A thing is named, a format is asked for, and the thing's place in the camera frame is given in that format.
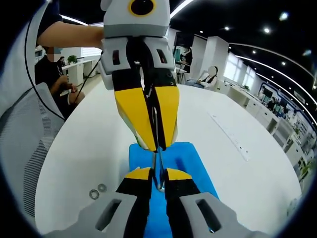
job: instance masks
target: metal washer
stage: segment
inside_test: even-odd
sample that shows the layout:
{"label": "metal washer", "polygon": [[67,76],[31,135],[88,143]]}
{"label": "metal washer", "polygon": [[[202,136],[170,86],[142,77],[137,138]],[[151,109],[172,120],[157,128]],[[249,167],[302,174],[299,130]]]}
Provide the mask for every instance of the metal washer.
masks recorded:
{"label": "metal washer", "polygon": [[104,185],[103,183],[100,183],[100,184],[98,185],[98,191],[99,191],[99,192],[106,192],[106,191],[107,191],[107,186]]}
{"label": "metal washer", "polygon": [[90,196],[91,199],[97,200],[99,198],[99,192],[97,190],[95,190],[95,189],[91,189],[89,191],[89,196]]}

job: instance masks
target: black ceiling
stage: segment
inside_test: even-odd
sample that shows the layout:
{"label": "black ceiling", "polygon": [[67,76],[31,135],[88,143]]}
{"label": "black ceiling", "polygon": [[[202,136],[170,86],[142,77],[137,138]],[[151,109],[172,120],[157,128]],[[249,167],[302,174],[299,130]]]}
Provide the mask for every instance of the black ceiling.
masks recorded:
{"label": "black ceiling", "polygon": [[[100,1],[61,0],[60,14],[87,24],[102,22],[104,12],[100,9]],[[170,0],[171,12],[183,1]],[[279,16],[284,11],[289,13],[289,17],[280,21]],[[205,38],[219,36],[229,43],[266,48],[291,58],[311,71],[312,55],[317,52],[314,16],[313,2],[309,0],[194,0],[171,20],[171,27]],[[225,31],[225,26],[229,26],[230,30]],[[265,26],[271,29],[270,34],[263,32]],[[285,73],[317,99],[316,90],[312,90],[313,78],[297,65],[262,50],[256,50],[257,53],[253,54],[253,48],[250,47],[231,47],[236,55],[262,62]],[[303,52],[308,49],[312,51],[312,55],[303,56]],[[286,66],[282,66],[282,61],[286,62]],[[256,67],[257,72],[270,79],[274,76],[272,80],[284,88],[291,87],[290,92],[300,92],[309,103],[307,108],[317,117],[312,100],[294,83],[264,66],[244,62]]]}

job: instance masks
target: office chair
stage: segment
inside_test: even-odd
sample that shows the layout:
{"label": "office chair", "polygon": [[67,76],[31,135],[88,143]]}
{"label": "office chair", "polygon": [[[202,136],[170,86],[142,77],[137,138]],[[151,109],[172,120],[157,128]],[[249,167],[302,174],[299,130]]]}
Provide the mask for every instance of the office chair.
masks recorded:
{"label": "office chair", "polygon": [[[61,116],[45,83],[36,85],[43,102]],[[45,157],[64,121],[48,111],[33,88],[0,118],[2,171],[16,205],[35,228],[35,193]]]}

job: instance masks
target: blue foam pad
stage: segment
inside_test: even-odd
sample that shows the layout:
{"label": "blue foam pad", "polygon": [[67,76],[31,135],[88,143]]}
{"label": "blue foam pad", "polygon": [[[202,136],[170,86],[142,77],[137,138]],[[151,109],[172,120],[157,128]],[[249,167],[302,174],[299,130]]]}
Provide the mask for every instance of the blue foam pad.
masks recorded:
{"label": "blue foam pad", "polygon": [[[145,168],[152,166],[151,151],[142,149],[138,144],[132,144],[129,148],[130,171],[137,167]],[[163,151],[164,168],[182,170],[190,174],[200,192],[210,192],[219,199],[216,190],[210,180],[207,171],[194,147],[189,142],[174,143]],[[144,233],[145,238],[172,238],[172,232],[166,215],[165,194],[156,190],[152,182],[152,195],[150,199],[150,214]]]}

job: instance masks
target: white table surface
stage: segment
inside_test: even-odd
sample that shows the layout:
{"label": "white table surface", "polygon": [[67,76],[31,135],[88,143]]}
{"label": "white table surface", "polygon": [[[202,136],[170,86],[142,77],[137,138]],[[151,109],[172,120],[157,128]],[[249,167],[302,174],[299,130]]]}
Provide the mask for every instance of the white table surface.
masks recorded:
{"label": "white table surface", "polygon": [[[301,195],[281,147],[226,95],[185,85],[179,89],[177,141],[195,145],[220,200],[236,211],[242,225],[277,231],[291,200]],[[128,172],[128,150],[135,142],[117,112],[113,91],[101,82],[75,109],[47,154],[35,198],[39,231],[74,224],[80,210],[93,203],[88,193],[99,183],[115,191]]]}
{"label": "white table surface", "polygon": [[84,60],[84,61],[81,61],[81,62],[69,64],[69,65],[63,66],[63,67],[62,67],[62,70],[66,70],[66,69],[69,69],[69,68],[74,67],[74,66],[76,66],[76,65],[79,65],[79,64],[81,64],[81,63],[88,63],[88,62],[91,62],[91,61],[94,61],[94,60],[93,60],[93,59],[90,59],[90,60]]}

